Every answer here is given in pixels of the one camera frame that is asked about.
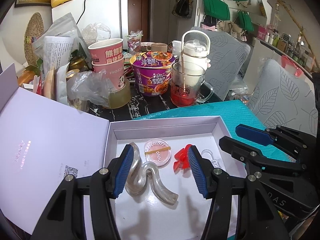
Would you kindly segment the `clear small hair clip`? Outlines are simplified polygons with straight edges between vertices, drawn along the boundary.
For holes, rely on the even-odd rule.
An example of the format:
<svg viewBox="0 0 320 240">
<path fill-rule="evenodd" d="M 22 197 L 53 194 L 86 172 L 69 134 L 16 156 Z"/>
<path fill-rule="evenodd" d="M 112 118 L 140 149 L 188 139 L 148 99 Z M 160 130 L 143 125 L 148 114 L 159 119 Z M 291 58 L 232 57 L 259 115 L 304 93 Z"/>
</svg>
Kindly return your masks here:
<svg viewBox="0 0 320 240">
<path fill-rule="evenodd" d="M 222 166 L 221 166 L 221 158 L 220 158 L 220 157 L 216 157 L 211 150 L 209 150 L 209 149 L 204 149 L 204 150 L 201 152 L 201 156 L 202 156 L 204 159 L 210 160 L 210 162 L 212 163 L 212 165 L 213 165 L 214 167 L 222 168 Z"/>
</svg>

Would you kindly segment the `red small hair clip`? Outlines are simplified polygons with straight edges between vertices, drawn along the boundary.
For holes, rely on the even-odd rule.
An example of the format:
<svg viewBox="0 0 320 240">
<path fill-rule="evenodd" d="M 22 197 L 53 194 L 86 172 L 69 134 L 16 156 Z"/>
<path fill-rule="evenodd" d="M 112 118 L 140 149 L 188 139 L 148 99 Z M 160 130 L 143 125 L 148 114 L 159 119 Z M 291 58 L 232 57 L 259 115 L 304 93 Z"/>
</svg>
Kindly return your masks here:
<svg viewBox="0 0 320 240">
<path fill-rule="evenodd" d="M 175 162 L 173 164 L 173 170 L 175 173 L 179 172 L 180 170 L 186 170 L 190 168 L 188 161 L 188 150 L 191 146 L 192 144 L 187 144 L 174 155 Z"/>
</svg>

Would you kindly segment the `grey leaf chair near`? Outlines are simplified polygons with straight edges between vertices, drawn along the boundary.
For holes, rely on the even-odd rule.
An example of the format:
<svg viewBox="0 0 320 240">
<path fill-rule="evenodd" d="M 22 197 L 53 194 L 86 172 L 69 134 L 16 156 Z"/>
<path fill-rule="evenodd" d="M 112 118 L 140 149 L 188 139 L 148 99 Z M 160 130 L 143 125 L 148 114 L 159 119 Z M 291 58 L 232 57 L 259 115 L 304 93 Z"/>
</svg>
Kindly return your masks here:
<svg viewBox="0 0 320 240">
<path fill-rule="evenodd" d="M 314 92 L 273 59 L 264 63 L 248 107 L 266 128 L 285 126 L 317 135 Z"/>
</svg>

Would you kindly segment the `grey leaf chair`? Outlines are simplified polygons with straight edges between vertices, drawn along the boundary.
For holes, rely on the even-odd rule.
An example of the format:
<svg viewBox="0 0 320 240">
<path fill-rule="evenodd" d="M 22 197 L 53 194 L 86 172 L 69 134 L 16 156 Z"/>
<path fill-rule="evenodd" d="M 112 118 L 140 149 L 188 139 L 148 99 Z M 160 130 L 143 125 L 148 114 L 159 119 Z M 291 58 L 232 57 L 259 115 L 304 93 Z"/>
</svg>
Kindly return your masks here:
<svg viewBox="0 0 320 240">
<path fill-rule="evenodd" d="M 210 39 L 210 67 L 206 70 L 205 80 L 213 86 L 217 97 L 225 100 L 232 82 L 248 59 L 251 48 L 225 32 L 200 27 L 192 27 L 192 30 L 202 31 Z"/>
<path fill-rule="evenodd" d="M 248 107 L 266 128 L 285 126 L 317 135 L 314 92 L 273 59 L 264 63 Z"/>
</svg>

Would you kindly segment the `teal bubble mat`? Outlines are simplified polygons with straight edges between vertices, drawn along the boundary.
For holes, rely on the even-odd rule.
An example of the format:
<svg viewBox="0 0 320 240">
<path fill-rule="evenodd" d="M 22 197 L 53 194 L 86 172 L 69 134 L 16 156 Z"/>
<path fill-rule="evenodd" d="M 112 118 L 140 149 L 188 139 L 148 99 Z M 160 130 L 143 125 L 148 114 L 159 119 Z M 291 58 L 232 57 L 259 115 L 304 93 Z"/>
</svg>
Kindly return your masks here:
<svg viewBox="0 0 320 240">
<path fill-rule="evenodd" d="M 195 116 L 220 116 L 234 139 L 260 149 L 263 155 L 268 158 L 281 161 L 291 161 L 291 158 L 287 154 L 274 146 L 261 146 L 236 135 L 235 128 L 239 124 L 244 124 L 262 130 L 266 128 L 263 123 L 249 110 L 249 108 L 239 100 L 205 103 L 189 107 L 178 107 L 175 109 L 140 115 L 135 119 L 144 120 Z"/>
</svg>

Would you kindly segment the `pink round compact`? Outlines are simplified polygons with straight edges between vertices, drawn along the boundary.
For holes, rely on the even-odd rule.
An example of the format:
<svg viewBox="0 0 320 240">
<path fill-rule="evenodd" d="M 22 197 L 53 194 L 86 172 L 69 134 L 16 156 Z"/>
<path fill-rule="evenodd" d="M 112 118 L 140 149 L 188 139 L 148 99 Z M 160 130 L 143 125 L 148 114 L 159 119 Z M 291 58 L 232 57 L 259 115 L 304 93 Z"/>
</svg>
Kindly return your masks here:
<svg viewBox="0 0 320 240">
<path fill-rule="evenodd" d="M 151 139 L 144 145 L 144 154 L 146 161 L 162 167 L 171 159 L 171 147 L 162 139 Z"/>
</svg>

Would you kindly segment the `clear wavy hair clip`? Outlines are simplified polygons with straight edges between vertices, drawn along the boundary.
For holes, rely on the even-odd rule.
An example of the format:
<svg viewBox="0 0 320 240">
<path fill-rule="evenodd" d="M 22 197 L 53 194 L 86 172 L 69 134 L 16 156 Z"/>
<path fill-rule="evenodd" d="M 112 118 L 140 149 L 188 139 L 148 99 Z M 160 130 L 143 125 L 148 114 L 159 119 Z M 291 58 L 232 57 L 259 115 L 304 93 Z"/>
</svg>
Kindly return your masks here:
<svg viewBox="0 0 320 240">
<path fill-rule="evenodd" d="M 141 195 L 149 182 L 153 194 L 163 203 L 174 205 L 178 194 L 170 191 L 161 181 L 158 166 L 150 161 L 142 163 L 138 146 L 131 142 L 133 147 L 133 162 L 125 183 L 125 190 L 132 197 Z"/>
</svg>

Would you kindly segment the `glass mug with red liquid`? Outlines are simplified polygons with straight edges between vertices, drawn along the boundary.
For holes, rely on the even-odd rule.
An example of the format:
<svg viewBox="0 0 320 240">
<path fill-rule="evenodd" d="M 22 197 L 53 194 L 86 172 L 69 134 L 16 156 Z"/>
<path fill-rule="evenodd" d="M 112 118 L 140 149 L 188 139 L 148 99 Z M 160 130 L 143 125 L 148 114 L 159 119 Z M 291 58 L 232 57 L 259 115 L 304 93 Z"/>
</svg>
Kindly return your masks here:
<svg viewBox="0 0 320 240">
<path fill-rule="evenodd" d="M 176 62 L 171 69 L 170 98 L 177 107 L 204 103 L 214 94 L 212 85 L 205 81 L 206 71 L 190 62 Z"/>
</svg>

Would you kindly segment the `white kettle bottle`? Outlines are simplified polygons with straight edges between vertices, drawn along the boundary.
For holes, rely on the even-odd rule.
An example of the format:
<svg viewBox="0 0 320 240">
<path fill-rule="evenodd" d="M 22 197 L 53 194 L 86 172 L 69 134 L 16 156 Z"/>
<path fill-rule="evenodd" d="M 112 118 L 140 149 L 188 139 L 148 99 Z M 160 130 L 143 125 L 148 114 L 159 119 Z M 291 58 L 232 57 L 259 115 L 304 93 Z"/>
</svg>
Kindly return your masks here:
<svg viewBox="0 0 320 240">
<path fill-rule="evenodd" d="M 182 87 L 195 86 L 210 67 L 210 38 L 200 30 L 183 34 L 178 71 L 182 74 Z"/>
</svg>

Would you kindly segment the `crumpled clear plastic bag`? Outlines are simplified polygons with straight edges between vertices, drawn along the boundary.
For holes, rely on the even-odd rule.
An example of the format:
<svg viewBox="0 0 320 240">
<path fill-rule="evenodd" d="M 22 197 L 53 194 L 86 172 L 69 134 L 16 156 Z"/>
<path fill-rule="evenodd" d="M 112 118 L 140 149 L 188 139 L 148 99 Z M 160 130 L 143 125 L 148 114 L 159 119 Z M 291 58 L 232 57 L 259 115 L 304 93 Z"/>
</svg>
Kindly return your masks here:
<svg viewBox="0 0 320 240">
<path fill-rule="evenodd" d="M 79 99 L 90 101 L 95 105 L 110 107 L 109 96 L 114 88 L 106 76 L 107 71 L 81 72 L 67 81 L 67 96 L 69 100 Z"/>
</svg>

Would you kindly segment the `green tote bag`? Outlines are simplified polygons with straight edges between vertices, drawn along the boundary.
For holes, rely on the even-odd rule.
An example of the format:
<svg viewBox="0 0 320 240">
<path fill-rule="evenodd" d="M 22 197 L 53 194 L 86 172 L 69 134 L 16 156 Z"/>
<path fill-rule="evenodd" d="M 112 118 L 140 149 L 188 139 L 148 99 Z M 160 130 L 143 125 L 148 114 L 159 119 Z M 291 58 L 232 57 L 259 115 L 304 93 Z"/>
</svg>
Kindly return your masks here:
<svg viewBox="0 0 320 240">
<path fill-rule="evenodd" d="M 230 20 L 229 6 L 221 0 L 203 0 L 204 13 L 218 20 Z"/>
</svg>

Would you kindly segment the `brown mug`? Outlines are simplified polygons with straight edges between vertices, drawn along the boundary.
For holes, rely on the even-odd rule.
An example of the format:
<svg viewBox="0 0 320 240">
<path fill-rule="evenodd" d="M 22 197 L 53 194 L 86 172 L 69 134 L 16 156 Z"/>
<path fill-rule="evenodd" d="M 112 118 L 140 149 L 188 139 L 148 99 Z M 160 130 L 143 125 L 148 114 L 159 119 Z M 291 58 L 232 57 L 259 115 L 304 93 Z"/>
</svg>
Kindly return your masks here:
<svg viewBox="0 0 320 240">
<path fill-rule="evenodd" d="M 165 43 L 153 42 L 148 43 L 146 46 L 147 51 L 167 52 L 168 45 Z"/>
</svg>

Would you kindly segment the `pink panda paper cup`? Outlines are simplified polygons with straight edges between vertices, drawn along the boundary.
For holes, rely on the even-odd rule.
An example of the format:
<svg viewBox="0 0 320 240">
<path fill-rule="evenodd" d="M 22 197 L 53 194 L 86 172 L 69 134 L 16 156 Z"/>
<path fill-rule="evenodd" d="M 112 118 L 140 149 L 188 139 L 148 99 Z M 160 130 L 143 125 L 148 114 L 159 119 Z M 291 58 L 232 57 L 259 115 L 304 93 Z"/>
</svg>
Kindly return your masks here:
<svg viewBox="0 0 320 240">
<path fill-rule="evenodd" d="M 96 73 L 105 70 L 105 77 L 108 78 L 113 88 L 113 92 L 122 89 L 125 86 L 125 76 L 124 76 L 124 57 L 118 61 L 107 63 L 107 64 L 94 64 L 92 62 L 93 69 Z"/>
</svg>

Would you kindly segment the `dark hanging bag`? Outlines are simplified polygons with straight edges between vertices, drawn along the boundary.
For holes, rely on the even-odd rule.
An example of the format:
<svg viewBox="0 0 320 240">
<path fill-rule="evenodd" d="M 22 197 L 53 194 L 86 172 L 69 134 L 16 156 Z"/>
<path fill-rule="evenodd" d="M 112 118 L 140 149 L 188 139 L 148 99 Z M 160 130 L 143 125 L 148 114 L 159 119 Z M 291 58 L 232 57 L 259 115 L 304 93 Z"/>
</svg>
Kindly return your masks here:
<svg viewBox="0 0 320 240">
<path fill-rule="evenodd" d="M 193 13 L 193 0 L 176 0 L 172 14 L 179 18 L 191 18 Z"/>
</svg>

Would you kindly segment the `woven straw fan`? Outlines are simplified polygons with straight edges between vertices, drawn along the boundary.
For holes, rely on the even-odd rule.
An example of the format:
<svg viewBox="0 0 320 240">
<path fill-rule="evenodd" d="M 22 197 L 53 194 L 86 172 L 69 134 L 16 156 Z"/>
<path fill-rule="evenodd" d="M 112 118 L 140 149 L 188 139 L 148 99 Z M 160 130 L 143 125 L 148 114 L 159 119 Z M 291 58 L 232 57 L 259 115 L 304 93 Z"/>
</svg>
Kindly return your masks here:
<svg viewBox="0 0 320 240">
<path fill-rule="evenodd" d="M 39 12 L 34 13 L 24 34 L 24 55 L 28 65 L 36 65 L 37 56 L 34 54 L 32 44 L 44 33 L 43 19 Z"/>
</svg>

